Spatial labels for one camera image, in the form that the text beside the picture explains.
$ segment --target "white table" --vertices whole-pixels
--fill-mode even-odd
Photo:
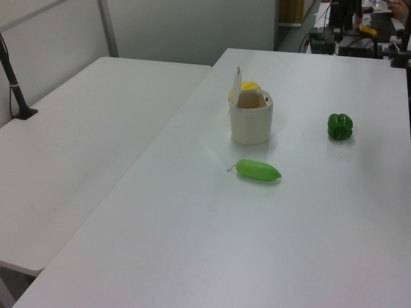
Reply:
[[[37,276],[211,68],[101,58],[0,129],[0,266]]]
[[[260,146],[230,138],[237,65],[274,99]],[[226,172],[240,158],[283,178]],[[410,185],[404,70],[229,49],[15,308],[407,307]]]

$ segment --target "yellow object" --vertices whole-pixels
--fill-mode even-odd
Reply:
[[[376,37],[378,35],[377,30],[372,29],[372,28],[366,26],[365,24],[360,25],[360,31],[364,32],[364,33],[371,34],[373,37]]]
[[[241,91],[244,91],[244,90],[261,90],[261,87],[253,81],[243,81],[241,83]],[[229,97],[228,97],[229,101],[231,99],[231,96],[232,96],[232,90],[230,90],[230,93],[229,93]]]

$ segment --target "black cable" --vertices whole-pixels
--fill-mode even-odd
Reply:
[[[356,39],[353,40],[351,43],[349,43],[348,45],[346,45],[345,48],[351,47],[353,44],[357,43],[358,41],[360,41],[360,40],[362,40],[362,39],[366,39],[366,37],[359,37],[358,39],[356,38]]]
[[[370,43],[372,43],[372,42],[373,42],[372,40],[368,41],[368,42],[366,43],[366,45],[364,45],[364,49],[367,47],[368,44],[370,44]]]
[[[8,108],[10,109],[10,116],[12,119],[14,119],[14,115],[12,112],[12,86],[9,86],[9,91],[8,91]]]
[[[308,35],[309,35],[309,33],[307,33],[307,34],[305,35],[305,37],[302,39],[301,44],[300,44],[300,48],[298,49],[298,53],[300,53],[302,43],[304,43],[304,41],[305,41],[305,39],[306,39],[306,37],[307,37]]]
[[[331,4],[327,7],[327,9],[324,11],[324,13],[314,22],[314,24],[316,24],[317,21],[319,21],[322,18],[322,16],[324,16],[324,14],[326,14],[326,16],[324,18],[327,19],[327,11],[328,11],[330,6],[331,6]]]
[[[0,33],[0,40],[1,40],[1,43],[3,44],[3,46],[4,46],[4,49],[6,50],[6,54],[7,54],[7,57],[8,57],[7,45],[6,45],[6,42],[4,41],[4,38],[3,38],[3,36],[1,35],[1,33]]]
[[[327,7],[327,10],[326,10],[326,16],[324,17],[324,25],[322,26],[323,28],[326,27],[326,21],[327,21],[326,17],[327,17],[327,12],[328,12],[330,6],[331,6],[331,3],[329,4],[329,6]]]
[[[0,33],[0,41],[2,43],[2,45],[4,46],[4,50],[6,51],[6,55],[8,58],[8,49],[7,49],[7,45],[6,42],[4,41],[3,36]],[[12,119],[14,119],[14,115],[12,112],[12,86],[9,85],[9,89],[8,89],[8,108],[10,109],[10,116],[12,117]]]

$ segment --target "white cup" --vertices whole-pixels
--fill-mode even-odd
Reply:
[[[267,142],[271,135],[272,98],[263,90],[243,90],[230,104],[231,136],[246,146]]]

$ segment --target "green cucumber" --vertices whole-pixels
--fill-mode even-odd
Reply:
[[[247,178],[254,178],[260,181],[272,181],[281,178],[280,172],[273,166],[265,162],[255,160],[240,159],[235,165],[237,172]]]

